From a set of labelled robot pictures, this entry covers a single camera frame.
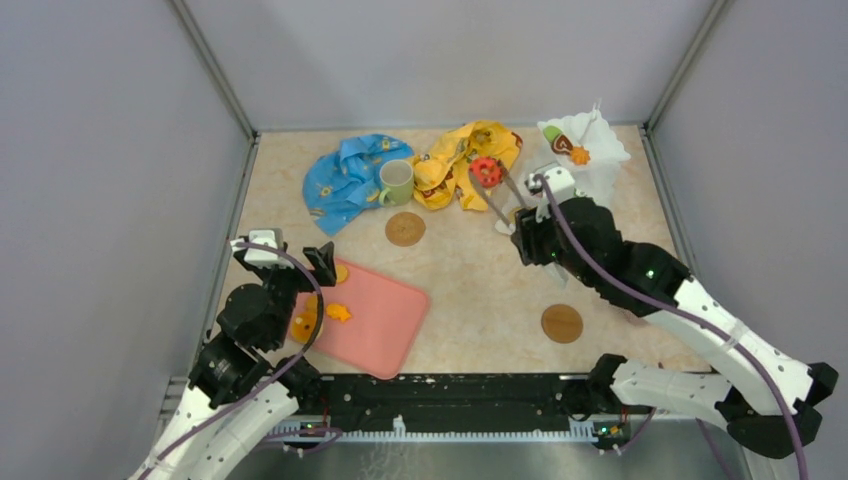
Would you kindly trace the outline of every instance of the mug handle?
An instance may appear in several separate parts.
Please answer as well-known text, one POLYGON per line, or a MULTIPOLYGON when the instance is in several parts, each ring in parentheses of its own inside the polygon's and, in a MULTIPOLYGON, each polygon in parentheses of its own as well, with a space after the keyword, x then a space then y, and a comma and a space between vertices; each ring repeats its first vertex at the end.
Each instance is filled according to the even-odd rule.
POLYGON ((382 192, 380 192, 380 205, 382 205, 384 207, 390 207, 390 206, 395 204, 395 202, 393 202, 391 198, 387 197, 388 194, 389 194, 388 188, 383 190, 382 192))

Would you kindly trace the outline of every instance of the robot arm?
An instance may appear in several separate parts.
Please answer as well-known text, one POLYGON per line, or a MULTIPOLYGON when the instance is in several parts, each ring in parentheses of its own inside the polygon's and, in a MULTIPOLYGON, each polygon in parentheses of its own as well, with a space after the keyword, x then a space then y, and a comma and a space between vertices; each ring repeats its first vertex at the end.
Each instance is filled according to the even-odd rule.
POLYGON ((525 265, 555 263, 602 298, 647 322, 675 334, 718 373, 668 372, 623 357, 605 355, 589 377, 596 403, 647 405, 692 415, 727 432, 749 449, 772 458, 792 452, 784 419, 774 395, 753 365, 734 346, 741 344, 763 365, 798 425, 803 444, 815 439, 821 416, 813 408, 833 391, 838 377, 829 365, 806 365, 780 352, 722 308, 689 269, 662 248, 625 241, 612 214, 590 198, 575 197, 574 181, 557 164, 542 167, 526 182, 541 193, 536 175, 546 178, 558 202, 546 197, 535 208, 515 215, 511 239, 525 265), (628 295, 607 282, 577 253, 552 218, 552 208, 565 213, 569 226, 589 255, 627 286, 697 315, 725 332, 724 341, 713 332, 628 295))
MULTIPOLYGON (((130 478, 226 478, 273 426, 301 405, 316 401, 320 377, 302 357, 281 372, 276 382, 261 391, 255 389, 292 360, 286 358, 272 369, 258 350, 282 347, 297 294, 313 290, 305 276, 285 259, 238 246, 249 240, 280 248, 280 238, 279 230, 263 229, 231 242, 233 257, 262 284, 241 285, 227 297, 216 319, 221 331, 201 349, 171 422, 130 478), (253 398, 246 401, 248 395, 253 398), (232 411, 225 414, 222 410, 226 408, 232 411), (192 436, 174 448, 178 439, 192 431, 192 436)), ((319 285, 335 285, 332 242, 320 249, 304 248, 303 253, 319 285)))

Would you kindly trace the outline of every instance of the round wooden coaster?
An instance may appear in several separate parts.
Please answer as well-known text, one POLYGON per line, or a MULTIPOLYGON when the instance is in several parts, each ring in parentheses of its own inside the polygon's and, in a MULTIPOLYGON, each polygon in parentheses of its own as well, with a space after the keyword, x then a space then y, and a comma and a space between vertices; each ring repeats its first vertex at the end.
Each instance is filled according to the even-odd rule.
POLYGON ((424 236, 427 226, 418 215, 401 212, 386 223, 386 237, 399 247, 410 247, 424 236))
POLYGON ((583 333, 583 318, 568 305, 551 305, 542 314, 542 330, 557 343, 571 343, 583 333))

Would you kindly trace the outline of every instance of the pink tray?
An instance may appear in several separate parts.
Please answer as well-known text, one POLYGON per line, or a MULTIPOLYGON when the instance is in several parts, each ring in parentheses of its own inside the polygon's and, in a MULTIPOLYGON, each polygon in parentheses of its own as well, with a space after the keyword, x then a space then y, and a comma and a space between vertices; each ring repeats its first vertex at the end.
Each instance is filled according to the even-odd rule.
MULTIPOLYGON (((324 315, 323 333, 312 348, 388 380, 400 372, 430 308, 423 291, 379 273, 336 259, 348 268, 347 280, 322 288, 324 305, 339 303, 352 318, 341 323, 324 315)), ((297 297, 295 314, 312 294, 297 297)))

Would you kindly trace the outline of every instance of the green mug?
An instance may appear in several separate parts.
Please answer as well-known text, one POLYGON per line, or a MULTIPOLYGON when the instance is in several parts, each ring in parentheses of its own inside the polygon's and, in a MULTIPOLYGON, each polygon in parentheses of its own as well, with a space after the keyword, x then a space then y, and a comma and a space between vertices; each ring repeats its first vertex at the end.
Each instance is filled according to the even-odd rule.
POLYGON ((383 191, 380 192, 380 205, 403 205, 412 198, 413 190, 412 165, 406 160, 391 160, 380 169, 380 182, 383 191))

